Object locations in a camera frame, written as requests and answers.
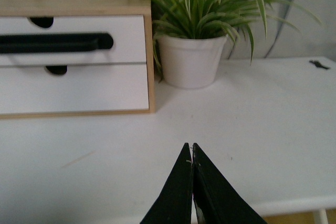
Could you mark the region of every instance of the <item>white tabletop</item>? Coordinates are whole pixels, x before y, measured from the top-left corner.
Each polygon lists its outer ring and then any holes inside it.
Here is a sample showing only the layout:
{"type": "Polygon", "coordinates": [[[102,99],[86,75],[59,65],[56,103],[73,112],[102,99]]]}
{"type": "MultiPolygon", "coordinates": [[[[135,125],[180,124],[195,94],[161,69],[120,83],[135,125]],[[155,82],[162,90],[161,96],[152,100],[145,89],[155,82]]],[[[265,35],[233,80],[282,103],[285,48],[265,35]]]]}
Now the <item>white tabletop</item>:
{"type": "Polygon", "coordinates": [[[0,223],[139,223],[198,143],[262,216],[336,207],[336,63],[222,60],[157,112],[0,121],[0,223]]]}

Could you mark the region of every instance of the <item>wooden drawer cabinet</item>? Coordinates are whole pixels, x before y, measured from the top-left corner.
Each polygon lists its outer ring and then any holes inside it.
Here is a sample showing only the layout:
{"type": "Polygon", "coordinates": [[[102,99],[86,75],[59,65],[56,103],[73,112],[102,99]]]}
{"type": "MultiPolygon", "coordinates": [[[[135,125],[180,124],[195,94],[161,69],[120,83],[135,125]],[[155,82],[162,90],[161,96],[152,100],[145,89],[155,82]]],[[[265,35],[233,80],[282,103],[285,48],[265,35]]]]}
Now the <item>wooden drawer cabinet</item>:
{"type": "Polygon", "coordinates": [[[150,0],[0,6],[1,118],[154,112],[150,0]]]}

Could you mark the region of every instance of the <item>drawer front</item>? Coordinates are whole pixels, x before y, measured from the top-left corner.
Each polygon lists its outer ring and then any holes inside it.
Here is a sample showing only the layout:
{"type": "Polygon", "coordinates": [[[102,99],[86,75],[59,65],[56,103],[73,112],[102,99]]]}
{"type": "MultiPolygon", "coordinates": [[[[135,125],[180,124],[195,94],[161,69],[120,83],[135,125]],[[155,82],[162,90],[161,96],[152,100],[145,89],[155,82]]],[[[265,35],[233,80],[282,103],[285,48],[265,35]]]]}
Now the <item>drawer front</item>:
{"type": "Polygon", "coordinates": [[[0,17],[0,35],[73,33],[109,33],[113,46],[89,52],[0,54],[0,66],[146,62],[142,15],[55,17],[50,28],[41,28],[25,17],[0,17]]]}
{"type": "Polygon", "coordinates": [[[0,114],[149,109],[146,64],[0,68],[0,114]]]}

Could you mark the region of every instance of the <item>potted plant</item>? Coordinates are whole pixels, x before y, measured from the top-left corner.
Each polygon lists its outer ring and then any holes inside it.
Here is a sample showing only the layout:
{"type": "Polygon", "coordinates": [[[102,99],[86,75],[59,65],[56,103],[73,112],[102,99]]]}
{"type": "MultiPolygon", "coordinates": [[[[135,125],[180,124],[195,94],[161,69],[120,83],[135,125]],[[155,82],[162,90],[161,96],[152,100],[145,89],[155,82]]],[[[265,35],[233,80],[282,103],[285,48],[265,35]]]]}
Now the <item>potted plant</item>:
{"type": "MultiPolygon", "coordinates": [[[[164,79],[182,88],[200,88],[214,81],[223,46],[229,38],[239,38],[238,30],[251,45],[250,24],[262,20],[267,36],[267,18],[287,21],[267,14],[272,3],[284,0],[151,0],[153,12],[154,57],[164,79]],[[159,42],[160,57],[156,51],[159,42]]],[[[318,19],[305,10],[315,20],[318,19]]]]}

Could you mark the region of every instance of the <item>spider plant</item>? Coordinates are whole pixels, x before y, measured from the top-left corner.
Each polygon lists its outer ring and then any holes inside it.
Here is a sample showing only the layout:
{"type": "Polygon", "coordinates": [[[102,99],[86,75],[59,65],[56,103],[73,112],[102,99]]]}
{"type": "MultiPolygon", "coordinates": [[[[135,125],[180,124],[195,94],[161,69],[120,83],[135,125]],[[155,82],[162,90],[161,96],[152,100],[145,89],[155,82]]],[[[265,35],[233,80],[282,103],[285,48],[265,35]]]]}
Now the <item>spider plant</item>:
{"type": "MultiPolygon", "coordinates": [[[[272,3],[291,5],[283,0],[151,0],[157,8],[153,18],[154,57],[157,66],[155,42],[159,36],[168,35],[187,39],[208,39],[228,35],[234,43],[242,31],[251,45],[251,60],[254,51],[254,37],[250,24],[262,20],[267,37],[267,18],[288,23],[286,20],[267,14],[272,3]]],[[[297,6],[319,20],[309,11],[297,6]]]]}

